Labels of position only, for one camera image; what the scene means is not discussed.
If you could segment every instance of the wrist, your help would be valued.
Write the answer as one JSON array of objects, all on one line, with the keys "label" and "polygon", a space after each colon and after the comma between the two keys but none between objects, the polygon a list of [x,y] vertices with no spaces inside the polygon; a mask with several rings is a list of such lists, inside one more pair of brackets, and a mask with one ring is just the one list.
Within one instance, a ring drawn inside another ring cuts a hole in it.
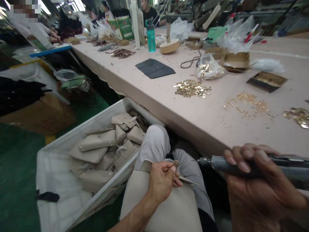
[{"label": "wrist", "polygon": [[253,210],[246,210],[243,207],[231,205],[231,216],[233,231],[238,232],[279,232],[279,221],[268,218]]},{"label": "wrist", "polygon": [[143,200],[146,203],[149,210],[156,211],[157,207],[161,204],[161,202],[158,202],[150,192],[147,192],[145,194]]}]

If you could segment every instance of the white plastic bin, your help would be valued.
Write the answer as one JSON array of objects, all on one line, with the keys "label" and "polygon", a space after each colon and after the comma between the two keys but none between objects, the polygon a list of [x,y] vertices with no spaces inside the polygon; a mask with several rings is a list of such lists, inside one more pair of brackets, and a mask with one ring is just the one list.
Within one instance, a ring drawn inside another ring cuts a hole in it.
[{"label": "white plastic bin", "polygon": [[37,155],[36,184],[40,193],[51,191],[60,195],[57,203],[37,202],[41,231],[67,231],[106,205],[112,204],[126,186],[138,153],[95,195],[82,189],[81,181],[69,169],[69,151],[85,132],[104,128],[113,116],[135,110],[149,124],[165,126],[146,109],[130,98],[124,98],[90,118],[54,142],[42,148]]},{"label": "white plastic bin", "polygon": [[0,76],[10,78],[14,81],[23,80],[27,82],[36,81],[46,84],[42,89],[52,90],[52,94],[69,105],[70,102],[57,91],[57,81],[53,79],[38,63],[31,63],[17,68],[0,72]]}]

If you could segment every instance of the blue table edge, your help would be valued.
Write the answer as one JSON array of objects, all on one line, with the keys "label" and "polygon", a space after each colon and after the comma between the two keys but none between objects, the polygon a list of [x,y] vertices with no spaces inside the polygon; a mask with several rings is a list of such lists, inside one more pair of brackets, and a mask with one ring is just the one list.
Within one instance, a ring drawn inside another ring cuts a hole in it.
[{"label": "blue table edge", "polygon": [[45,55],[53,54],[53,53],[56,53],[56,52],[61,52],[61,51],[69,50],[71,48],[72,48],[71,45],[68,45],[68,46],[65,46],[65,47],[53,48],[53,49],[46,50],[46,51],[43,51],[43,52],[30,54],[29,56],[30,57],[45,56]]}]

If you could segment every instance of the person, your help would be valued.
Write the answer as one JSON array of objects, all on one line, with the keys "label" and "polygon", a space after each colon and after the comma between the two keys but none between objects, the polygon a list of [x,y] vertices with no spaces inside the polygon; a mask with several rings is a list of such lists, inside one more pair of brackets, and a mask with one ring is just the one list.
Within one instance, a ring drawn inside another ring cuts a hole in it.
[{"label": "person", "polygon": [[142,0],[142,9],[143,9],[143,18],[144,18],[144,27],[146,27],[146,19],[152,19],[154,25],[163,26],[166,24],[166,20],[159,21],[160,16],[157,14],[154,8],[150,7],[148,4],[148,0]]},{"label": "person", "polygon": [[[151,166],[148,191],[141,202],[111,228],[110,232],[144,231],[158,206],[169,197],[172,188],[183,186],[178,179],[179,174],[199,184],[191,186],[203,231],[218,231],[202,173],[197,162],[192,162],[195,159],[188,154],[196,151],[184,141],[175,145],[173,156],[180,162],[179,173],[171,160],[165,159],[170,149],[165,128],[159,125],[150,126],[134,167],[135,170],[141,170],[145,159],[154,162]],[[270,153],[279,155],[266,145],[247,143],[243,147],[234,146],[231,151],[226,150],[223,154],[228,163],[237,165],[243,172],[250,172],[247,161],[253,160],[265,177],[265,179],[244,179],[226,173],[233,231],[279,232],[279,221],[289,211],[309,207],[308,199],[268,158],[267,154]]]},{"label": "person", "polygon": [[90,16],[90,18],[91,18],[91,22],[92,22],[94,25],[97,25],[97,26],[98,26],[98,23],[97,23],[98,17],[96,16],[95,13],[93,13],[93,11],[91,10],[90,6],[86,6],[86,11],[87,11],[87,13],[89,14],[89,16]]},{"label": "person", "polygon": [[40,22],[41,18],[32,9],[32,5],[28,4],[13,4],[10,12],[10,21],[12,25],[22,34],[25,38],[32,37],[32,32],[28,26],[29,23],[36,23],[38,27],[46,32],[45,35],[52,43],[60,42],[60,36],[58,36],[53,30],[44,26]]},{"label": "person", "polygon": [[109,7],[108,7],[106,1],[102,1],[102,5],[103,5],[103,10],[105,12],[106,21],[108,21],[110,19],[115,19],[113,13],[109,10]]}]

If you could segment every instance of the hand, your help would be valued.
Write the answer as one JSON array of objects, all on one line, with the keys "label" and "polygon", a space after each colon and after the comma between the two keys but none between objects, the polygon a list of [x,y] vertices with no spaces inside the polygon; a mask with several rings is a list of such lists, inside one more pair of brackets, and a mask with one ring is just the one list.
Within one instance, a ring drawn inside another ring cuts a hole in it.
[{"label": "hand", "polygon": [[165,25],[165,24],[166,24],[166,20],[165,20],[165,19],[159,22],[159,25],[160,25],[160,26],[163,26],[163,25]]},{"label": "hand", "polygon": [[266,145],[247,143],[226,150],[224,157],[243,172],[250,172],[246,160],[254,160],[265,179],[243,179],[226,174],[231,210],[249,220],[277,223],[288,211],[309,207],[308,200],[287,179],[267,154],[277,151]]},{"label": "hand", "polygon": [[172,186],[182,187],[179,173],[172,162],[152,163],[147,194],[157,205],[165,201],[171,193]]}]

